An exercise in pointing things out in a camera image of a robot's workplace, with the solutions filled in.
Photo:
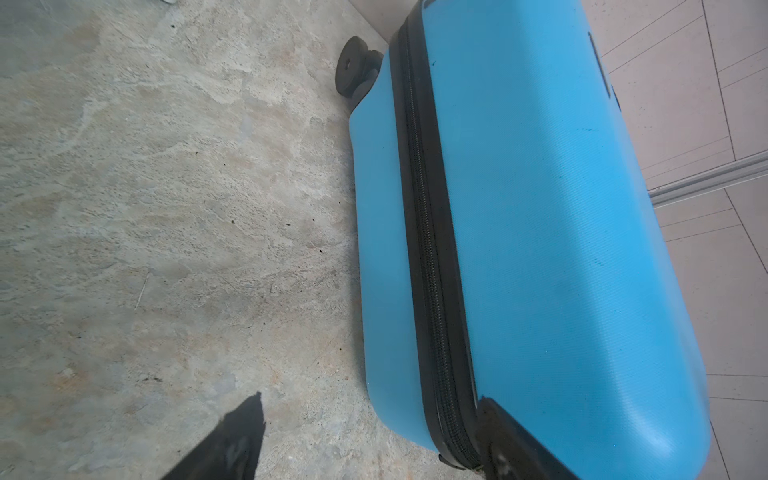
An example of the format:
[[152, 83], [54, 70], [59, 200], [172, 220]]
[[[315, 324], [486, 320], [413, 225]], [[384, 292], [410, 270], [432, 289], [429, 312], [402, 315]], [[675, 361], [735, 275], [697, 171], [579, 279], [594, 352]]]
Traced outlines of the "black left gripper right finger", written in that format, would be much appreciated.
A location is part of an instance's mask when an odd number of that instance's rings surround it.
[[482, 397], [478, 401], [475, 433], [486, 479], [577, 479], [491, 398]]

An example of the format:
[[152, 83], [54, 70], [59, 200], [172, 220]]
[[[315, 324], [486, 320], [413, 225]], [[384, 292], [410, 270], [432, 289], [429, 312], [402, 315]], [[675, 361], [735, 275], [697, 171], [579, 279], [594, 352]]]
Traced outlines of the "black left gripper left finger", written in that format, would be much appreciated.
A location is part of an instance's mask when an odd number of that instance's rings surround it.
[[226, 413], [162, 480], [254, 479], [266, 431], [261, 393]]

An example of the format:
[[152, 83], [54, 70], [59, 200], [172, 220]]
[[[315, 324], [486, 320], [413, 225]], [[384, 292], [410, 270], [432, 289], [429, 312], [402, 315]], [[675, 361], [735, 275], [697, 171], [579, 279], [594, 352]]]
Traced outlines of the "blue suitcase black lining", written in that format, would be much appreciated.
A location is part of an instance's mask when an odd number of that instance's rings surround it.
[[488, 397], [577, 479], [696, 478], [705, 367], [582, 5], [419, 1], [335, 86], [383, 423], [486, 479]]

